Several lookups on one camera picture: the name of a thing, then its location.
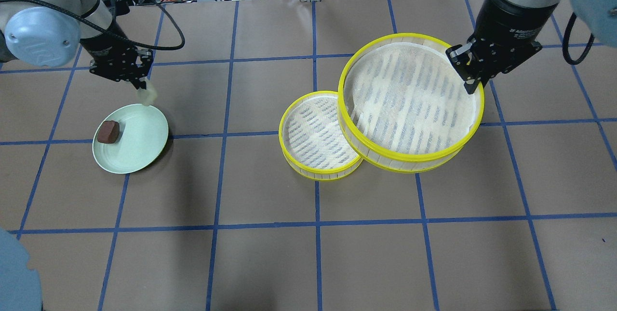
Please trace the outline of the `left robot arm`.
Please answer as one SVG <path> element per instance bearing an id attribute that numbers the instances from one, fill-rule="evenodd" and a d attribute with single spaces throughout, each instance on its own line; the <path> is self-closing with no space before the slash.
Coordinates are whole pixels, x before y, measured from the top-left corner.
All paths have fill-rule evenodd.
<path id="1" fill-rule="evenodd" d="M 139 94 L 152 93 L 147 75 L 152 51 L 130 45 L 103 0 L 40 0 L 1 3 L 1 61 L 38 67 L 70 63 L 79 46 L 90 54 L 90 71 L 128 81 Z"/>

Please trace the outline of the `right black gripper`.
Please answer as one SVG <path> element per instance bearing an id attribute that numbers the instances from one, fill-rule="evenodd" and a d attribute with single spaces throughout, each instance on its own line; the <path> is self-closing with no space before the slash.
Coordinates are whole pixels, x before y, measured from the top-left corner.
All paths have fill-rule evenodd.
<path id="1" fill-rule="evenodd" d="M 478 85 L 487 85 L 496 75 L 513 71 L 542 48 L 538 41 L 504 46 L 471 36 L 467 43 L 449 47 L 445 55 L 462 78 L 467 93 L 473 95 Z"/>

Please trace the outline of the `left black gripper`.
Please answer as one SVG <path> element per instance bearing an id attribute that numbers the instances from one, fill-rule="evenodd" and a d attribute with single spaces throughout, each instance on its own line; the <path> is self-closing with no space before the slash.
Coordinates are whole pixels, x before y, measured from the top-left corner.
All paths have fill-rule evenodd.
<path id="1" fill-rule="evenodd" d="M 107 49 L 90 51 L 90 73 L 107 80 L 128 81 L 134 88 L 146 90 L 145 78 L 153 63 L 151 49 L 137 49 L 135 46 L 115 45 Z"/>

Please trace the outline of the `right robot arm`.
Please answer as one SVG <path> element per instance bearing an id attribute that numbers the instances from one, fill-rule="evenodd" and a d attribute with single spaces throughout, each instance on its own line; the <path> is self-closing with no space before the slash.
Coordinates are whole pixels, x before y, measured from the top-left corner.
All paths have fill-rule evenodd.
<path id="1" fill-rule="evenodd" d="M 485 0 L 467 43 L 445 52 L 469 95 L 499 73 L 507 73 L 537 54 L 536 41 L 562 0 Z M 617 0 L 569 0 L 574 17 L 588 26 L 593 40 L 615 47 Z"/>

